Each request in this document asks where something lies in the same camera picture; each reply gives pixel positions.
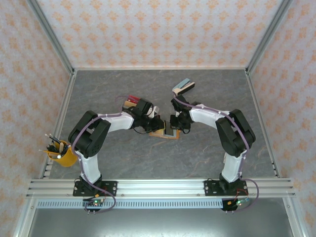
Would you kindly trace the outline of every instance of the red object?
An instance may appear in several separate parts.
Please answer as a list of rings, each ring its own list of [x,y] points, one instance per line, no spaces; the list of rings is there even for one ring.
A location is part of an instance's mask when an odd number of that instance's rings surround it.
[[[133,95],[129,95],[129,96],[128,96],[128,101],[129,101],[129,102],[132,102],[132,103],[134,103],[134,104],[137,104],[139,100],[140,100],[140,98],[138,98],[138,97],[136,97],[136,96],[133,96]]]

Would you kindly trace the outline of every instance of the gray marble floor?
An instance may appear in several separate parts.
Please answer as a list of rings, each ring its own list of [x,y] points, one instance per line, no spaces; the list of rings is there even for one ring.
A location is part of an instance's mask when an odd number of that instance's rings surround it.
[[[185,78],[196,83],[185,93],[189,102],[231,111],[240,109],[257,140],[245,160],[244,177],[274,176],[271,160],[243,70],[133,70],[78,71],[61,138],[68,135],[87,110],[112,114],[119,111],[118,95],[135,95],[160,108],[162,119],[174,113],[172,88]],[[98,154],[104,178],[217,178],[224,167],[224,150],[216,129],[192,124],[187,135],[168,140],[140,135],[133,130],[109,133]],[[64,168],[54,163],[50,178],[79,176],[79,165]]]

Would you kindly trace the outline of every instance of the pen holder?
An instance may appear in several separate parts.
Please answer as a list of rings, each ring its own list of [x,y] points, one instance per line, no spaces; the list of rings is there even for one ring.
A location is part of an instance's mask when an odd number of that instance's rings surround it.
[[[67,142],[65,142],[65,141],[60,141],[60,142],[64,143],[64,146],[67,146]],[[57,149],[59,149],[59,144],[57,142],[55,142],[55,146]],[[72,166],[77,161],[77,156],[73,154],[73,152],[71,151],[71,147],[68,147],[67,152],[60,159],[52,158],[50,156],[50,154],[48,154],[48,157],[50,159],[56,161],[57,163],[59,163],[63,167]]]

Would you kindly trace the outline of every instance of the orange patterned wallpaper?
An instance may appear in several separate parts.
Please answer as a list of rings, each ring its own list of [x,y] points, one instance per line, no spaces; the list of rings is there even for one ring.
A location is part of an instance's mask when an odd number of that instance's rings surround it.
[[[39,0],[74,67],[246,67],[281,0]]]
[[[25,0],[0,1],[0,236],[11,237],[69,78]]]
[[[316,236],[316,4],[295,0],[251,76],[282,175]]]

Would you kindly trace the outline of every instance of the gray surface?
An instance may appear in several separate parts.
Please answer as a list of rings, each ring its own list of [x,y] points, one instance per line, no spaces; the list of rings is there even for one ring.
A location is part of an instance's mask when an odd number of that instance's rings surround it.
[[[240,109],[247,118],[257,140],[245,160],[244,177],[274,176],[243,70],[78,71],[61,138],[68,139],[88,110],[117,113],[121,102],[114,104],[114,99],[118,95],[146,98],[160,108],[162,119],[169,120],[174,114],[171,90],[185,78],[196,83],[184,95],[190,103],[199,101],[226,111]],[[194,123],[191,132],[181,133],[179,140],[140,135],[133,130],[109,133],[98,160],[104,178],[217,178],[224,167],[223,156],[216,129]],[[54,163],[50,174],[57,179],[78,176],[78,163],[68,168]]]
[[[282,199],[234,215],[220,209],[38,209],[29,237],[293,237]]]

